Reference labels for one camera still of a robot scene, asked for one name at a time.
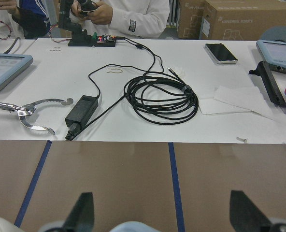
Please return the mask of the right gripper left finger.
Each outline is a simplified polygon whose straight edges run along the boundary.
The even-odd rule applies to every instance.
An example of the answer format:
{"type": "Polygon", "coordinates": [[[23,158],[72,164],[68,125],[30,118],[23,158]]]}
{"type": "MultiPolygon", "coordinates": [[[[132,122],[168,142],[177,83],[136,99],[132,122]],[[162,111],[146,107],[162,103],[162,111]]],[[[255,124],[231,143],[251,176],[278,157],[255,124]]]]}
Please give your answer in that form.
{"type": "Polygon", "coordinates": [[[62,225],[53,223],[42,226],[40,232],[91,232],[94,228],[93,193],[85,192],[80,195],[71,212],[62,225]]]}

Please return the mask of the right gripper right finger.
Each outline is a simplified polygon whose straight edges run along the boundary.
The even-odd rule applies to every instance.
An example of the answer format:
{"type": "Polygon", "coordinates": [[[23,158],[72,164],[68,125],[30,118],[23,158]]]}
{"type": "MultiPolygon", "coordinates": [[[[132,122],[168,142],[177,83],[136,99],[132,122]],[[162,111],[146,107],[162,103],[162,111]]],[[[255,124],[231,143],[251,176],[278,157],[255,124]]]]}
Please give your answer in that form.
{"type": "Polygon", "coordinates": [[[272,222],[241,190],[232,190],[229,220],[236,232],[286,232],[286,222],[272,222]]]}

